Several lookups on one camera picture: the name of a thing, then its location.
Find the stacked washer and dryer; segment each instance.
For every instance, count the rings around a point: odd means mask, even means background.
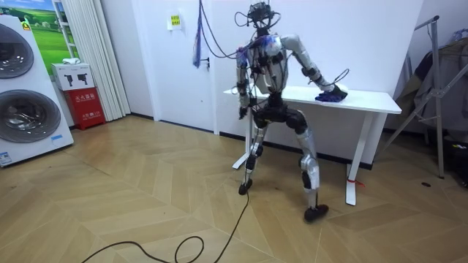
[[[0,15],[0,166],[72,143],[31,29]]]

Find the wooden floor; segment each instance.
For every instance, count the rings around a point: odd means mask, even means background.
[[[81,262],[122,240],[173,261],[190,235],[205,240],[197,262],[215,260],[246,201],[243,171],[231,168],[243,142],[136,117],[73,137],[72,147],[0,170],[0,262]],[[360,170],[355,207],[344,203],[345,166],[320,160],[320,201],[331,210],[305,224],[299,155],[266,148],[220,262],[468,262],[468,191],[437,179],[428,152],[400,137]],[[199,249],[188,242],[181,262]],[[152,261],[121,245],[92,262]]]

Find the red tag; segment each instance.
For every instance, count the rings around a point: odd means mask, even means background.
[[[358,186],[366,187],[365,184],[361,183],[361,182],[358,181],[358,180],[350,180],[350,179],[348,179],[348,182],[350,182],[350,183],[357,183]]]

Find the landscape poster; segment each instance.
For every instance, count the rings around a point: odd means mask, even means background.
[[[53,2],[51,0],[0,0],[0,8],[2,7],[9,9],[10,15],[28,20],[45,67],[49,75],[52,75],[50,64],[61,63],[63,58],[70,57],[62,29],[56,20]],[[70,42],[73,42],[69,27],[64,27],[64,30]]]

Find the metal stand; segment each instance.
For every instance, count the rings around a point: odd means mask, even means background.
[[[441,88],[440,86],[440,70],[439,70],[439,43],[437,40],[437,20],[439,20],[439,16],[435,16],[434,18],[426,21],[425,23],[416,26],[415,31],[419,28],[422,28],[427,25],[431,25],[431,32],[432,32],[432,61],[433,61],[433,73],[434,73],[434,87],[431,91],[424,96],[423,101],[413,110],[411,115],[403,122],[402,125],[393,133],[390,139],[385,143],[383,149],[377,154],[379,156],[387,147],[395,140],[395,138],[400,134],[401,131],[410,123],[410,121],[418,116],[419,121],[427,121],[436,118],[437,119],[437,155],[439,159],[439,178],[443,179],[444,176],[444,153],[443,153],[443,146],[442,146],[442,109],[440,104],[440,99],[455,85],[455,83],[460,80],[460,78],[468,72],[468,65],[466,65],[454,78],[453,80],[448,83],[447,86]],[[424,108],[424,106],[429,102],[432,98],[436,99],[436,116],[431,118],[423,118],[419,115],[419,112]]]

